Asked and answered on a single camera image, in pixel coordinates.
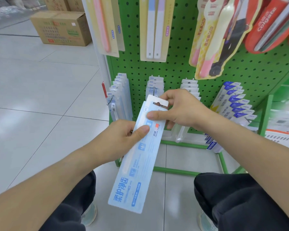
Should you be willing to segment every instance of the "green metal rack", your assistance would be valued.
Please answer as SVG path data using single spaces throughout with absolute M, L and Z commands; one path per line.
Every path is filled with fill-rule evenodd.
M 195 68 L 188 63 L 197 23 L 197 0 L 176 0 L 171 26 L 167 62 L 140 61 L 139 0 L 119 0 L 120 17 L 124 32 L 125 52 L 119 58 L 107 56 L 112 80 L 117 73 L 126 73 L 130 83 L 134 119 L 145 100 L 148 77 L 164 77 L 165 90 L 179 88 L 183 78 L 194 78 Z M 200 80 L 201 102 L 210 107 L 224 81 L 241 82 L 255 110 L 262 110 L 258 134 L 264 136 L 275 91 L 289 78 L 289 46 L 283 42 L 264 54 L 250 54 L 242 44 L 227 62 L 223 75 L 216 79 Z M 199 134 L 190 128 L 189 133 Z M 206 149 L 207 146 L 190 143 L 161 141 L 162 144 Z M 223 154 L 219 153 L 224 173 L 228 173 Z M 195 176 L 198 172 L 154 167 L 154 171 Z M 239 167 L 233 173 L 243 173 Z

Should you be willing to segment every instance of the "right hand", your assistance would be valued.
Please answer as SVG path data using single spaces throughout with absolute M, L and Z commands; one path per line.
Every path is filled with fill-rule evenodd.
M 173 107 L 168 111 L 148 112 L 150 120 L 169 120 L 167 129 L 171 129 L 174 123 L 186 127 L 193 127 L 199 131 L 205 131 L 215 112 L 205 107 L 197 98 L 185 89 L 168 90 L 160 98 L 169 101 Z

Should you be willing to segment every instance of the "tiled floor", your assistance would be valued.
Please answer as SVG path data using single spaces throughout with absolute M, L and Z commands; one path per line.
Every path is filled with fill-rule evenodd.
M 30 21 L 0 34 L 32 35 Z M 38 37 L 0 35 L 0 193 L 89 142 L 108 126 L 103 81 L 92 44 L 44 45 Z M 237 163 L 227 154 L 229 171 Z M 221 172 L 206 150 L 161 145 L 156 166 Z M 142 214 L 107 204 L 118 168 L 96 170 L 92 231 L 200 230 L 193 177 L 153 172 Z

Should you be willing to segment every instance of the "shoe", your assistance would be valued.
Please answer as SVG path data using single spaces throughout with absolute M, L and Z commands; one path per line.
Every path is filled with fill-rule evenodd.
M 201 212 L 198 216 L 198 225 L 201 231 L 218 231 L 217 227 L 204 212 Z
M 81 223 L 84 226 L 89 226 L 95 220 L 97 215 L 97 207 L 94 203 L 91 203 L 88 209 L 81 216 Z

